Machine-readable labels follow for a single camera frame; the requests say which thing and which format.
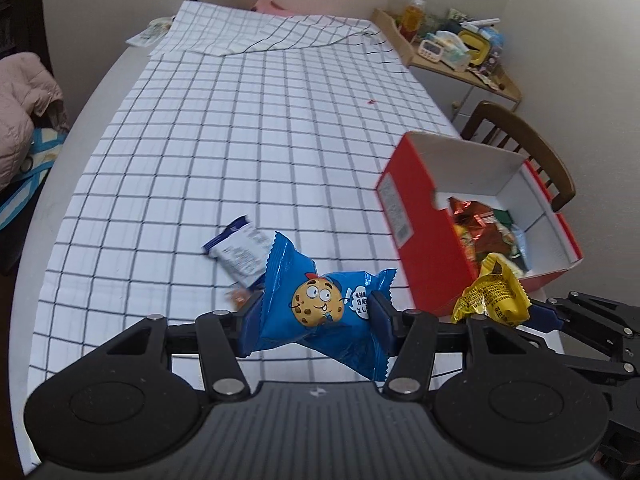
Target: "paper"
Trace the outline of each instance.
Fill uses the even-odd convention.
[[[153,20],[145,30],[136,34],[133,38],[129,38],[126,43],[131,46],[150,46],[169,32],[173,20],[171,17]]]
[[[273,232],[266,235],[249,222],[217,243],[210,255],[220,260],[242,286],[249,288],[264,274],[273,237]]]

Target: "white grid tablecloth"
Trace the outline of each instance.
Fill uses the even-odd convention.
[[[201,246],[237,216],[287,235],[320,273],[400,267],[378,176],[406,131],[457,135],[369,22],[324,46],[273,50],[272,38],[268,50],[208,56],[179,47],[205,34],[178,26],[194,5],[213,8],[210,24],[223,9],[183,6],[181,37],[156,49],[78,181],[40,292],[29,391],[146,314],[180,323],[231,310],[232,282]],[[401,269],[392,298],[412,306]],[[240,365],[252,388],[361,378],[298,345]],[[174,371],[202,387],[195,358],[175,358]]]
[[[184,51],[224,56],[326,46],[348,36],[373,32],[373,27],[367,20],[353,18],[283,18],[201,2],[184,2],[175,17],[171,32],[150,56],[151,59],[162,59],[165,53]]]

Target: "open box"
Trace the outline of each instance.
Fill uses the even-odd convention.
[[[520,282],[538,290],[582,259],[572,232],[526,158],[467,140],[409,132],[376,192],[416,308],[450,314],[476,278],[453,229],[449,197],[506,209],[526,236],[531,269]]]

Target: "chair backrest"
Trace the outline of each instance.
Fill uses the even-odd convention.
[[[535,165],[538,166],[535,169],[542,177],[545,187],[548,189],[553,185],[556,188],[558,194],[551,200],[553,211],[560,210],[575,196],[574,181],[560,157],[536,130],[507,108],[491,101],[480,102],[462,130],[462,138],[470,140],[483,121],[489,121],[494,125],[482,139],[483,144],[491,144],[516,153],[526,152],[529,161],[534,163],[534,168]]]

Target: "pink jacket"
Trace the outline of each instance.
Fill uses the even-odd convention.
[[[68,130],[62,90],[32,52],[0,59],[0,190],[17,173],[33,135],[30,115],[47,112],[57,131]]]

